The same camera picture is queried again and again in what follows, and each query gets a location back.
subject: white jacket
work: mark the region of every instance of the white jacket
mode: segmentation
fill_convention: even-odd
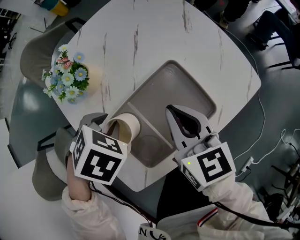
[[[235,175],[205,190],[211,202],[254,218],[270,221],[261,202],[252,201],[253,192],[245,183],[236,183]],[[68,188],[62,194],[62,207],[71,217],[73,229],[80,240],[125,240],[118,220],[111,214],[98,194],[88,202],[71,200]],[[278,227],[254,225],[236,215],[210,205],[161,220],[157,228],[141,225],[139,240],[287,240],[291,234]]]

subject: power strip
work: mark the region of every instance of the power strip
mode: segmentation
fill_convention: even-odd
[[[245,171],[247,171],[247,167],[249,167],[251,164],[253,164],[253,157],[249,157],[248,161],[245,163],[245,165],[242,168],[242,172],[244,173]]]

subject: black shoe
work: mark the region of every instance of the black shoe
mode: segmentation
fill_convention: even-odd
[[[264,43],[259,37],[257,37],[253,33],[247,34],[247,38],[250,39],[253,43],[255,43],[255,45],[261,51],[265,50],[268,47],[268,45],[266,43]]]

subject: dark green floor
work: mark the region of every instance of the dark green floor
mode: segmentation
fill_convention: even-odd
[[[84,0],[71,9],[66,17],[56,19],[53,26],[75,16],[88,20],[107,2],[108,0]],[[262,81],[261,100],[266,113],[266,125],[261,140],[251,151],[236,160],[237,170],[244,165],[249,156],[253,156],[257,161],[273,149],[283,128],[287,129],[286,136],[290,137],[293,130],[300,127],[300,105],[298,103],[300,71],[294,69],[281,71],[280,68],[267,69],[266,67],[269,65],[287,61],[285,47],[270,47],[264,52],[260,52],[245,39],[245,35],[251,31],[252,23],[261,15],[263,9],[274,5],[276,5],[276,2],[273,0],[262,0],[258,4],[250,3],[247,12],[229,27],[229,31],[247,46],[256,60]],[[214,17],[225,6],[226,4],[220,5],[218,2],[208,10],[208,13]],[[251,64],[254,65],[244,46],[234,38],[233,40]],[[38,140],[67,124],[68,121],[53,99],[49,99],[35,84],[29,81],[20,82],[10,123],[10,143],[21,165],[35,158]],[[221,131],[220,138],[223,142],[228,142],[232,156],[237,156],[256,140],[260,134],[262,124],[263,114],[257,95],[255,95],[244,109]],[[298,132],[295,134],[294,140],[296,148],[299,147],[299,139],[300,133]],[[297,155],[290,146],[280,144],[276,151],[266,157],[259,165],[251,166],[252,173],[246,178],[245,182],[254,189],[265,186],[271,192],[271,183],[282,187],[284,179],[270,169],[270,166],[273,164],[282,169],[287,169],[289,164],[295,162],[296,159]],[[114,185],[130,200],[151,215],[156,216],[157,203],[163,183],[164,179],[161,179],[138,193],[131,191],[120,181],[116,181]]]

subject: beige cup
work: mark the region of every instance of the beige cup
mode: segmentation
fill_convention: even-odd
[[[108,121],[104,132],[128,144],[128,153],[131,150],[131,142],[139,135],[141,125],[136,116],[131,113],[122,113]]]

